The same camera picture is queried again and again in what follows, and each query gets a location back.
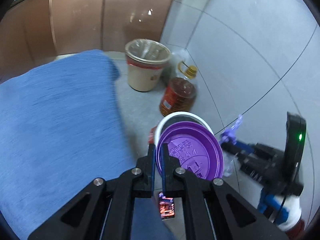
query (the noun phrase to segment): blue towel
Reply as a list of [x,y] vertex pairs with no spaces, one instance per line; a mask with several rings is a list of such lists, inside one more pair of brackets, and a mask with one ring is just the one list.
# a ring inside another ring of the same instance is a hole
[[[119,72],[93,50],[0,85],[0,210],[21,240],[96,177],[136,160],[115,91]],[[132,239],[173,239],[155,205],[137,199]]]

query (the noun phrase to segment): plastic bag liner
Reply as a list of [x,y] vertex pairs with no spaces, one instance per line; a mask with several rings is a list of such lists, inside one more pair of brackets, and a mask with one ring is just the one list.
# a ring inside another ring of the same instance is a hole
[[165,64],[170,59],[170,50],[159,42],[136,39],[125,46],[127,56],[139,62],[150,64]]
[[[232,142],[236,144],[236,130],[238,130],[240,124],[242,123],[242,115],[240,114],[236,123],[231,127],[227,128],[220,136],[219,144],[223,142]],[[223,154],[223,176],[229,177],[233,173],[233,157],[226,152],[222,152]]]
[[128,64],[128,84],[135,90],[147,92],[159,81],[168,65],[170,50],[156,41],[137,39],[125,46]]

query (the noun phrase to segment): red label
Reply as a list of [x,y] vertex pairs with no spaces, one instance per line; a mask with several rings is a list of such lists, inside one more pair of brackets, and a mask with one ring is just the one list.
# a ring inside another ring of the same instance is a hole
[[170,86],[168,86],[161,100],[161,104],[164,105],[165,108],[171,109],[176,101],[177,94],[173,91],[173,89]]
[[162,69],[163,67],[166,66],[166,64],[151,65],[151,64],[148,64],[148,63],[142,63],[142,62],[134,60],[133,58],[128,57],[127,55],[126,55],[126,59],[127,59],[127,64],[128,65],[133,65],[133,66],[140,67],[140,68]]
[[154,137],[155,137],[155,131],[156,131],[157,127],[155,126],[154,128],[151,128],[149,136],[148,136],[148,144],[150,143],[155,143],[154,141]]

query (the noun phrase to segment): gray floor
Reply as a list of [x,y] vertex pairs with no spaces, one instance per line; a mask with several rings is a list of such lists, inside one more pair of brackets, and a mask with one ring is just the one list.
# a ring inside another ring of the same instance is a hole
[[[129,143],[136,157],[145,156],[148,151],[148,135],[150,129],[155,127],[163,118],[159,111],[160,100],[163,96],[165,86],[160,81],[157,86],[149,92],[138,92],[133,90],[127,83],[127,64],[125,60],[114,60],[120,70],[121,77],[116,81],[119,108]],[[192,112],[199,114],[202,99],[196,101]],[[236,191],[239,192],[236,171],[232,176],[224,178]],[[159,173],[156,171],[154,198],[157,203],[157,196],[162,189],[162,182]],[[177,198],[175,201],[175,218],[165,220],[164,223],[174,233],[177,240],[186,239],[183,219],[182,201]]]

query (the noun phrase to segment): amber liquid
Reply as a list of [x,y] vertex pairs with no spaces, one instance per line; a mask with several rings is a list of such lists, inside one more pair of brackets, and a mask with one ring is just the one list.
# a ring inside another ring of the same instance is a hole
[[[171,114],[173,112],[185,111],[188,112],[195,99],[196,99],[196,88],[188,80],[183,78],[175,77],[169,81],[169,86],[171,88],[172,95],[165,94],[160,103],[160,112],[163,116]],[[164,101],[174,102],[172,106],[168,109],[168,105],[165,105]]]

